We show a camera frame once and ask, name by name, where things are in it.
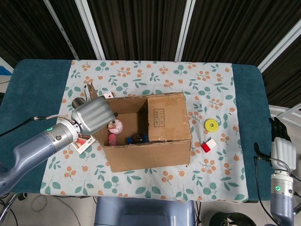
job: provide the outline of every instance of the cardboard box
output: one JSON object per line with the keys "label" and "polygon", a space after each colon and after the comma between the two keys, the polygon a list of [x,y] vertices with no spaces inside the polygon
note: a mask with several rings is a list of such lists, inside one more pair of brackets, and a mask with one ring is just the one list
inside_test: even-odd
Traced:
{"label": "cardboard box", "polygon": [[[97,97],[88,86],[91,99]],[[103,145],[112,172],[189,164],[191,133],[183,93],[107,99],[124,127],[116,135],[118,146],[108,146],[109,131],[94,137]],[[127,145],[128,137],[149,135],[149,143]]]}

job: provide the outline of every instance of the yellow disc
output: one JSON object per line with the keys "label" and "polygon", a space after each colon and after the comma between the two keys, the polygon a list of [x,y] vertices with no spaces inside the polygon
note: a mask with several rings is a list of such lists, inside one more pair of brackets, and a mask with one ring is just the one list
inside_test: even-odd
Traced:
{"label": "yellow disc", "polygon": [[207,119],[204,123],[204,127],[208,132],[216,132],[218,130],[218,123],[214,119]]}

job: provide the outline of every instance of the floral tablecloth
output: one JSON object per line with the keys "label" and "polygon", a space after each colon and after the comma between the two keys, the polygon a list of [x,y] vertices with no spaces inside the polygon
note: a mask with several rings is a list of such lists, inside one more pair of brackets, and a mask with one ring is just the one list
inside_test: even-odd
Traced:
{"label": "floral tablecloth", "polygon": [[[99,143],[82,154],[67,146],[48,159],[42,194],[247,200],[232,64],[74,60],[60,114],[71,115],[72,100],[85,96],[87,83],[99,95],[111,91],[115,97],[183,92],[193,137],[190,165],[112,173]],[[217,132],[205,130],[210,118],[218,121]],[[200,145],[210,137],[217,146],[205,153]]]}

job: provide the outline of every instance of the pink toy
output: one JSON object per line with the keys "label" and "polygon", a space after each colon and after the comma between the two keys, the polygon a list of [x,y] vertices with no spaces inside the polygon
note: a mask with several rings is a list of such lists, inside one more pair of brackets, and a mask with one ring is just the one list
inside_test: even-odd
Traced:
{"label": "pink toy", "polygon": [[111,121],[108,125],[108,130],[112,134],[119,134],[122,132],[122,129],[123,129],[123,124],[118,119]]}
{"label": "pink toy", "polygon": [[117,146],[116,136],[115,134],[110,134],[108,137],[109,146]]}

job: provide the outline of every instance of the table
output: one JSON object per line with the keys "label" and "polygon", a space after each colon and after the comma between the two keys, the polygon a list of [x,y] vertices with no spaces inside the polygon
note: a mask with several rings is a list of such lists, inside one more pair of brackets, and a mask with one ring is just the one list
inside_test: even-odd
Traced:
{"label": "table", "polygon": [[[20,62],[13,73],[12,81],[0,108],[1,117],[9,115],[9,117],[6,117],[0,131],[8,130],[12,125],[17,124],[16,121],[21,122],[23,119],[36,115],[37,106],[40,107],[39,113],[41,115],[57,113],[70,65],[71,61],[61,60],[24,60]],[[233,65],[233,74],[249,199],[256,200],[253,174],[253,142],[258,142],[263,151],[270,150],[268,103],[262,77],[256,67]],[[23,103],[26,103],[26,107],[21,104],[21,101],[18,101],[21,98],[23,98]],[[22,116],[19,114],[21,107],[23,110]],[[54,123],[55,121],[32,122],[30,125],[7,135],[5,140],[1,139],[0,144],[7,147],[6,150],[2,150],[2,162],[10,167],[14,162],[11,153],[13,147]],[[39,192],[44,168],[45,163],[27,174],[14,188],[14,191]],[[262,169],[261,172],[264,172],[264,178],[261,178],[260,181],[261,187],[269,187],[269,178],[272,171],[265,164],[260,165],[260,168]],[[262,189],[261,193],[263,199],[269,199],[269,189]]]}

